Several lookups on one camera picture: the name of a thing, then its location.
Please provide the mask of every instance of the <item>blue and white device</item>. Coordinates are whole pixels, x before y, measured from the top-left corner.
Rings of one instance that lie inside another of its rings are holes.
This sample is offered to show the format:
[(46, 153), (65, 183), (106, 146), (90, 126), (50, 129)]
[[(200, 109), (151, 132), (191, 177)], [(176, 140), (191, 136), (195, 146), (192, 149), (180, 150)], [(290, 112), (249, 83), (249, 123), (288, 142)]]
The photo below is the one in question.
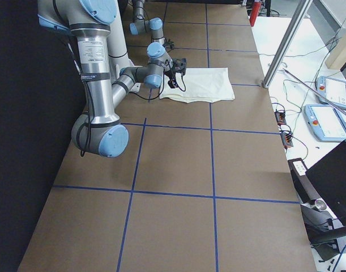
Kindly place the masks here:
[(304, 118), (319, 141), (341, 142), (346, 139), (346, 123), (332, 106), (306, 105)]
[[(333, 102), (341, 109), (346, 109), (346, 81), (320, 76), (317, 79), (317, 91), (330, 102)], [(327, 104), (324, 99), (318, 96), (322, 104)]]

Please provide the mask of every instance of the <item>white cloth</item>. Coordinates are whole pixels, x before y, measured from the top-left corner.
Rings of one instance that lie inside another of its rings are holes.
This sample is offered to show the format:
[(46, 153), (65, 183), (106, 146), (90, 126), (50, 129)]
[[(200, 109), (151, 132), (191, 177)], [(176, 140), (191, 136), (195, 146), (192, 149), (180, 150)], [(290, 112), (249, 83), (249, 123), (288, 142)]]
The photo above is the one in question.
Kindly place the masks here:
[[(220, 100), (233, 100), (234, 93), (228, 78), (228, 68), (188, 68), (183, 77), (186, 91), (179, 88), (171, 89), (169, 78), (165, 76), (164, 90), (160, 98), (170, 98), (181, 102), (216, 102)], [(181, 76), (177, 74), (177, 82), (184, 90)]]

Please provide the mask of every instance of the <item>computer monitor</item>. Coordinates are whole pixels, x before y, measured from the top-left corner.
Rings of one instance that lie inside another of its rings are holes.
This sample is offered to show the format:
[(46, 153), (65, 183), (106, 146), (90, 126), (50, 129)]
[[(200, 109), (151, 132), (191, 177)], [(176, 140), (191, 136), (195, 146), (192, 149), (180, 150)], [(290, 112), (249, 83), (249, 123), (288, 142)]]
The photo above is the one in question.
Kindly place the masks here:
[(307, 170), (306, 175), (346, 226), (346, 140)]

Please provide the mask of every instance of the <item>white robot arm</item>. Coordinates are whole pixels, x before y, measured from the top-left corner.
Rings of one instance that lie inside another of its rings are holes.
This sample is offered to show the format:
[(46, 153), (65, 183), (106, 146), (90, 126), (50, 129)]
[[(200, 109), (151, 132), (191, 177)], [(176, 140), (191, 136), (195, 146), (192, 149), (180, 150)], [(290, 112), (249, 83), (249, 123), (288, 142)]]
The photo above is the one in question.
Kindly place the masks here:
[(129, 133), (115, 113), (117, 105), (135, 83), (160, 88), (166, 74), (173, 86), (175, 74), (184, 75), (185, 62), (177, 65), (160, 43), (153, 42), (147, 50), (147, 67), (131, 67), (117, 0), (39, 0), (38, 8), (41, 26), (77, 40), (79, 53), (75, 55), (79, 58), (75, 62), (88, 111), (74, 124), (73, 143), (82, 156), (85, 152), (110, 158), (120, 155)]

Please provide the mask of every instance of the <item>red cylinder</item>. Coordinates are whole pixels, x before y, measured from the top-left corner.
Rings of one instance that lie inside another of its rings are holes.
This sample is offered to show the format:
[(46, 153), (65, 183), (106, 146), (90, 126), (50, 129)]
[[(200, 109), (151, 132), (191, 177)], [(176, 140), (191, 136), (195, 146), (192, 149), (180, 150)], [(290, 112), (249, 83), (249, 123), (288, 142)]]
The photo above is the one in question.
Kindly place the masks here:
[(251, 16), (250, 16), (250, 23), (251, 26), (254, 26), (254, 23), (256, 22), (256, 18), (259, 13), (259, 9), (261, 8), (261, 1), (260, 0), (254, 0), (252, 11), (251, 11)]

